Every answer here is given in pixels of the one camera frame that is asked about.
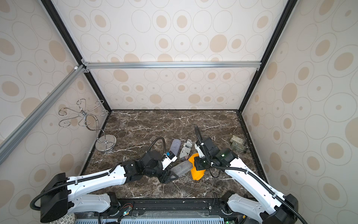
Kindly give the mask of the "lavender eyeglass case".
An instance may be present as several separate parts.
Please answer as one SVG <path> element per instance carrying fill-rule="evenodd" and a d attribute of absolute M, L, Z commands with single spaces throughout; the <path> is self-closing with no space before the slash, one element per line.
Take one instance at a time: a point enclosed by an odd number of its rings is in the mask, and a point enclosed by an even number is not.
<path fill-rule="evenodd" d="M 181 140 L 174 139 L 172 141 L 169 151 L 172 152 L 175 156 L 177 156 L 180 151 L 180 146 L 181 146 Z"/>

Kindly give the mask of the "grey eyeglass case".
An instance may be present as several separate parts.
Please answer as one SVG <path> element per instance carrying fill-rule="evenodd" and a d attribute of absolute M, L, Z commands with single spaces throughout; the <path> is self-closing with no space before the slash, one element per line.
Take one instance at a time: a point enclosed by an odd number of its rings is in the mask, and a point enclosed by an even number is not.
<path fill-rule="evenodd" d="M 187 160 L 187 161 L 181 162 L 180 164 L 176 165 L 175 167 L 171 168 L 170 170 L 173 173 L 175 173 L 176 175 L 178 175 L 179 177 L 182 177 L 187 172 L 191 171 L 192 168 L 193 168 L 192 163 L 189 160 Z"/>

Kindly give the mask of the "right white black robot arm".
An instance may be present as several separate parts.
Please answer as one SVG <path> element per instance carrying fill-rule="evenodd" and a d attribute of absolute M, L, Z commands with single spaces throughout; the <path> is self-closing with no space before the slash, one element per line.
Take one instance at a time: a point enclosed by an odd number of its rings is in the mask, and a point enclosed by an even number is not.
<path fill-rule="evenodd" d="M 203 138 L 198 126 L 194 127 L 197 137 L 195 148 L 199 156 L 194 159 L 197 171 L 217 169 L 241 184 L 254 200 L 227 193 L 223 201 L 230 212 L 237 212 L 256 220 L 260 224 L 294 224 L 306 220 L 299 214 L 298 200 L 291 194 L 285 195 L 256 175 L 239 156 L 229 148 L 220 150 L 211 138 Z"/>

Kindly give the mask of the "orange cleaning cloth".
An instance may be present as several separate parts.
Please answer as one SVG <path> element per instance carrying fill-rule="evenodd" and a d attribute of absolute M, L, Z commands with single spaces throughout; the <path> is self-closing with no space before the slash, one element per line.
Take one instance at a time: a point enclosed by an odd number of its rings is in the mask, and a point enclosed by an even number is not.
<path fill-rule="evenodd" d="M 193 168 L 191 169 L 192 179 L 198 181 L 198 180 L 200 180 L 200 179 L 204 176 L 206 170 L 204 169 L 204 170 L 199 170 L 199 171 L 198 171 L 198 170 L 196 169 L 196 166 L 195 166 L 195 164 L 194 164 L 194 159 L 195 159 L 196 157 L 199 157 L 199 154 L 198 154 L 198 153 L 193 154 L 188 160 L 189 160 L 189 161 L 192 163 L 192 165 L 193 165 Z"/>

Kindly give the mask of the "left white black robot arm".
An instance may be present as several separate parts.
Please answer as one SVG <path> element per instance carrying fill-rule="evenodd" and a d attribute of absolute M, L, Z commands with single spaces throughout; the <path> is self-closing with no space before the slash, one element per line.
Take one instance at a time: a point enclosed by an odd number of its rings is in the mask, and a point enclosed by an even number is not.
<path fill-rule="evenodd" d="M 181 141 L 173 140 L 164 153 L 153 151 L 152 145 L 139 159 L 119 162 L 115 167 L 94 174 L 67 177 L 57 174 L 30 202 L 30 208 L 40 212 L 41 223 L 56 221 L 69 213 L 97 212 L 99 215 L 117 215 L 128 205 L 122 205 L 115 193 L 94 195 L 93 192 L 111 186 L 139 181 L 142 177 L 156 177 L 160 183 L 178 179 L 179 174 L 169 165 L 177 160 Z"/>

